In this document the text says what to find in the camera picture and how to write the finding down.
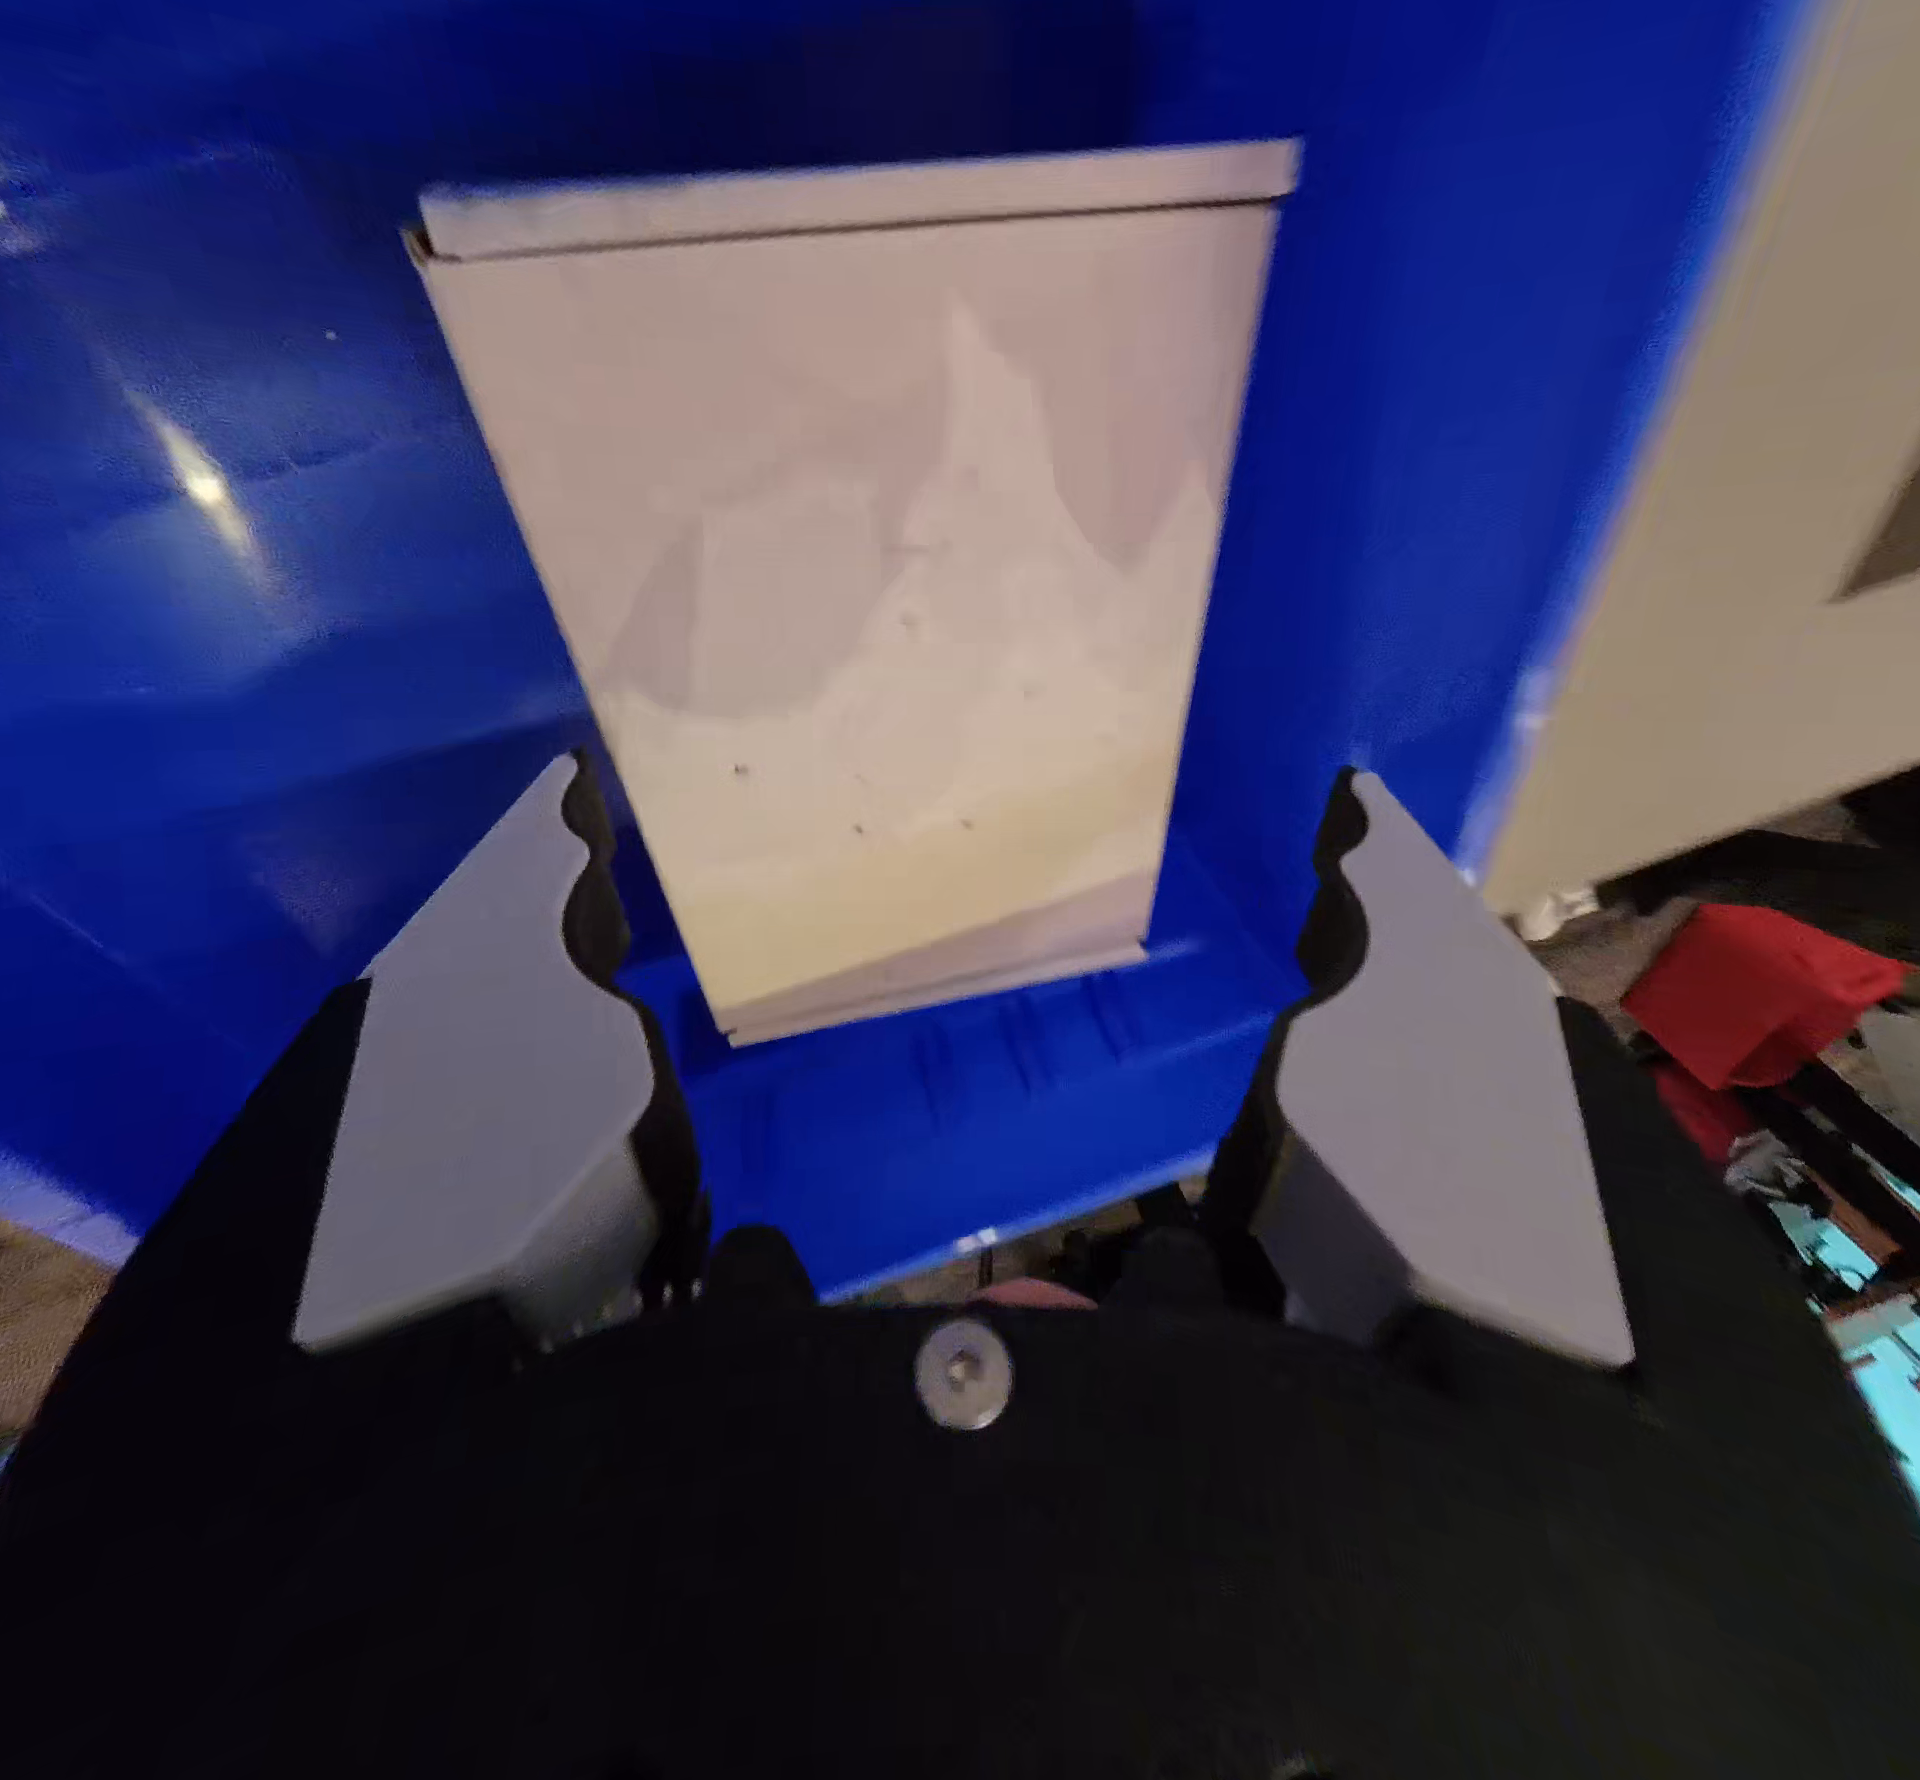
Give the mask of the blue plastic bin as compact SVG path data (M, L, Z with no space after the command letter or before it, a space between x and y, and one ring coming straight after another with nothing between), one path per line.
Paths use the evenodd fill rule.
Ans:
M1194 1172L1333 768L1477 863L1809 0L0 0L7 1222L121 1265L586 698L400 226L437 183L1305 137L1140 972L724 1056L821 1291Z

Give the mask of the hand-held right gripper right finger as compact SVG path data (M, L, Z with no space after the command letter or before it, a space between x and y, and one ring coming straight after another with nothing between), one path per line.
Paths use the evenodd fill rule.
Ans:
M1226 1279L1353 1347L1446 1309L1627 1371L1556 987L1366 768L1325 788L1311 879L1305 995L1269 1025L1197 1195Z

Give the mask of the red bag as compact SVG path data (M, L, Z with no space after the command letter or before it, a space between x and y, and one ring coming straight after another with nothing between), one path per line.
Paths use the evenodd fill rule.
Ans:
M1623 995L1655 1093L1709 1167L1767 1131L1744 1101L1809 1070L1916 972L1768 907L1699 903Z

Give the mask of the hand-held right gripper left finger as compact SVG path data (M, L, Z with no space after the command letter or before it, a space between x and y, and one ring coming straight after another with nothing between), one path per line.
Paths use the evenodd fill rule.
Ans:
M547 1347L692 1279L699 1139L626 953L614 818L567 753L361 972L306 1352L481 1299Z

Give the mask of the white cardboard box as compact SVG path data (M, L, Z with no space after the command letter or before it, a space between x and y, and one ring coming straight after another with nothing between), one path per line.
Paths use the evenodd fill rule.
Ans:
M1300 137L425 184L712 1030L1135 962Z

